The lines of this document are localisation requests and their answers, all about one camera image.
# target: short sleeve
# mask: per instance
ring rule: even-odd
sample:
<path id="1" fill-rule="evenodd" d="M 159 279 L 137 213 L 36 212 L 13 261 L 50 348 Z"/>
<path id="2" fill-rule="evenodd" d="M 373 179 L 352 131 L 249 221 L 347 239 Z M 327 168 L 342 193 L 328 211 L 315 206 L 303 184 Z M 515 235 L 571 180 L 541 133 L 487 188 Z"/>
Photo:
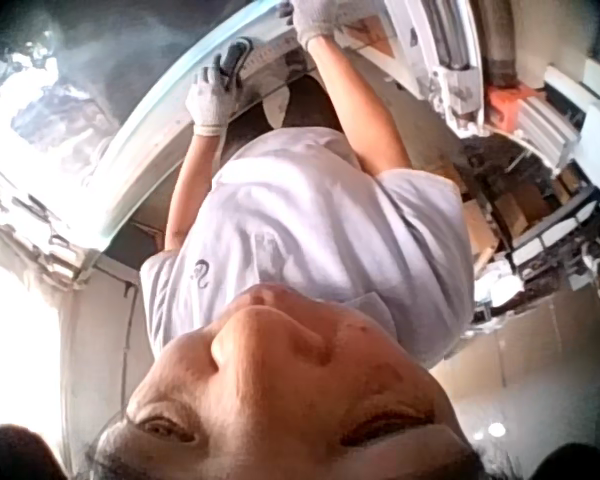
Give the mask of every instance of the short sleeve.
<path id="1" fill-rule="evenodd" d="M 418 244 L 457 319 L 458 335 L 473 318 L 473 257 L 457 186 L 427 172 L 389 170 L 376 177 Z"/>
<path id="2" fill-rule="evenodd" d="M 150 257 L 140 268 L 140 284 L 147 318 L 149 343 L 154 356 L 162 347 L 165 324 L 165 304 L 171 274 L 178 258 L 177 251 L 160 252 Z"/>

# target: eye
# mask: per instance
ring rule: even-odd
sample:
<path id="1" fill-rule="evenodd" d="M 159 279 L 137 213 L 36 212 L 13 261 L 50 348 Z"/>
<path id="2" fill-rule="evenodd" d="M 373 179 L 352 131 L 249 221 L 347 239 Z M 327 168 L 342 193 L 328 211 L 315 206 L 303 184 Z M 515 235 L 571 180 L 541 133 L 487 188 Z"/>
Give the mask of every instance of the eye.
<path id="1" fill-rule="evenodd" d="M 429 417 L 414 417 L 385 412 L 365 420 L 340 439 L 343 447 L 359 447 L 409 428 L 433 423 Z"/>
<path id="2" fill-rule="evenodd" d="M 164 417 L 151 417 L 138 423 L 138 428 L 161 440 L 190 443 L 196 440 L 196 436 L 187 432 L 177 423 Z"/>

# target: ceiling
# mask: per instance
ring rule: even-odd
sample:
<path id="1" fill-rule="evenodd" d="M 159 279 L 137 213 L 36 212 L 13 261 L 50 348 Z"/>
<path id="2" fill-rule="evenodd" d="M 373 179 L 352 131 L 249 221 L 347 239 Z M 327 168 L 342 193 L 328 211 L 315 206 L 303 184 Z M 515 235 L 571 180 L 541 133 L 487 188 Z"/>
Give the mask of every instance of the ceiling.
<path id="1" fill-rule="evenodd" d="M 0 54 L 50 31 L 60 79 L 121 125 L 160 76 L 249 0 L 0 1 Z"/>

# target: woman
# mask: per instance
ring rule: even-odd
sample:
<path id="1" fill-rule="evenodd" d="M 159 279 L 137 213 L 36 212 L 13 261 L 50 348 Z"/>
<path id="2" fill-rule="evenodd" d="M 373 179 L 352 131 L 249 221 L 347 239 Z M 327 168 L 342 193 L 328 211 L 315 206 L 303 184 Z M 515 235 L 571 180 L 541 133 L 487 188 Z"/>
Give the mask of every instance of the woman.
<path id="1" fill-rule="evenodd" d="M 335 1 L 291 3 L 282 12 L 344 135 L 337 125 L 275 130 L 212 182 L 236 86 L 223 83 L 220 58 L 202 70 L 187 100 L 194 136 L 166 249 L 141 271 L 156 361 L 98 442 L 103 476 L 480 470 L 425 369 L 472 316 L 458 191 L 410 170 L 390 113 L 333 40 Z"/>

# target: work glove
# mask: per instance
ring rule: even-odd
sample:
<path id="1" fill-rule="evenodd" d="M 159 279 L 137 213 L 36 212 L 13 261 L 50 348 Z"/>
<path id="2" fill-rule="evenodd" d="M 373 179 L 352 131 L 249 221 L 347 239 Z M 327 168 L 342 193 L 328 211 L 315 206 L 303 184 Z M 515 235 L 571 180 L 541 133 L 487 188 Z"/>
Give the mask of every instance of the work glove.
<path id="1" fill-rule="evenodd" d="M 333 37 L 336 29 L 336 0 L 284 0 L 278 5 L 280 17 L 289 17 L 298 34 L 298 42 L 305 50 L 315 37 Z"/>
<path id="2" fill-rule="evenodd" d="M 193 118 L 193 134 L 220 136 L 229 126 L 238 105 L 237 76 L 227 79 L 220 72 L 221 55 L 214 57 L 210 67 L 204 67 L 193 78 L 185 105 Z"/>

